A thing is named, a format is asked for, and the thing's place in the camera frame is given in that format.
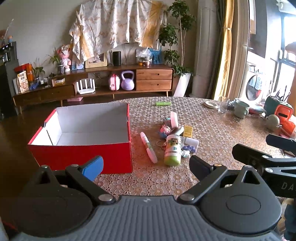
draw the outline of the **purple kettlebell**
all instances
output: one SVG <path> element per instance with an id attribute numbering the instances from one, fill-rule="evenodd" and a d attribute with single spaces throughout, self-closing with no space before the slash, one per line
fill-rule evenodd
<path id="1" fill-rule="evenodd" d="M 125 78 L 123 76 L 124 74 L 132 74 L 133 76 L 131 79 L 129 79 L 129 78 Z M 123 71 L 121 73 L 121 78 L 122 78 L 121 87 L 122 87 L 122 89 L 124 89 L 124 90 L 134 89 L 134 87 L 135 87 L 135 84 L 133 82 L 134 77 L 135 77 L 135 73 L 133 71 L 131 71 L 131 70 Z"/>

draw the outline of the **green mug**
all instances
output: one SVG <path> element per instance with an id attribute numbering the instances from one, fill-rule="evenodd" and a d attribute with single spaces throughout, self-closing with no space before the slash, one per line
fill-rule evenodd
<path id="1" fill-rule="evenodd" d="M 241 101 L 241 100 L 237 100 L 235 103 L 235 107 L 234 107 L 234 114 L 238 117 L 238 118 L 245 118 L 246 116 L 248 116 L 249 114 L 249 108 L 250 106 Z"/>

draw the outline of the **pink basket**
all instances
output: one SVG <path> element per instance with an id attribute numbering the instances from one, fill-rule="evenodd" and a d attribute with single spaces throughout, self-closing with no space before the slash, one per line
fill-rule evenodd
<path id="1" fill-rule="evenodd" d="M 81 101 L 83 99 L 83 97 L 79 97 L 79 98 L 73 98 L 73 99 L 67 99 L 68 102 L 72 102 L 72 101 Z"/>

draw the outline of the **pink suitcase toy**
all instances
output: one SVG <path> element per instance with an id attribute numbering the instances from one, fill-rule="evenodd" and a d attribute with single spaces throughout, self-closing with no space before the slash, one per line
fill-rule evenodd
<path id="1" fill-rule="evenodd" d="M 120 87 L 120 78 L 116 74 L 112 74 L 109 78 L 109 89 L 110 90 L 119 90 Z"/>

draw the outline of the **potted plant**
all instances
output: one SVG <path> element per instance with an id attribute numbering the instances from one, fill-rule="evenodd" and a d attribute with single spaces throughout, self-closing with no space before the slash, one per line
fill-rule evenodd
<path id="1" fill-rule="evenodd" d="M 37 82 L 40 82 L 40 74 L 44 73 L 45 76 L 45 71 L 43 70 L 43 66 L 40 65 L 40 59 L 36 59 L 36 62 L 34 62 L 34 66 L 33 67 L 33 73 L 34 73 L 34 77 L 35 79 L 37 79 Z"/>
<path id="2" fill-rule="evenodd" d="M 195 22 L 195 17 L 189 14 L 189 7 L 183 0 L 175 0 L 172 6 L 169 7 L 168 11 L 178 20 L 178 27 L 175 27 L 172 24 L 163 26 L 159 32 L 159 41 L 162 46 L 169 44 L 170 49 L 163 52 L 164 59 L 174 68 L 175 75 L 180 77 L 174 96 L 183 97 L 191 77 L 190 69 L 183 66 L 185 37 L 187 31 L 191 29 Z M 181 63 L 179 63 L 180 55 L 178 54 L 178 51 L 172 49 L 173 45 L 178 45 L 180 43 L 176 30 L 180 33 Z"/>
<path id="3" fill-rule="evenodd" d="M 64 74 L 65 73 L 65 68 L 64 65 L 61 63 L 62 59 L 60 56 L 61 50 L 57 50 L 56 47 L 54 47 L 53 50 L 54 54 L 53 56 L 47 55 L 50 57 L 49 62 L 52 64 L 57 64 L 57 74 Z"/>

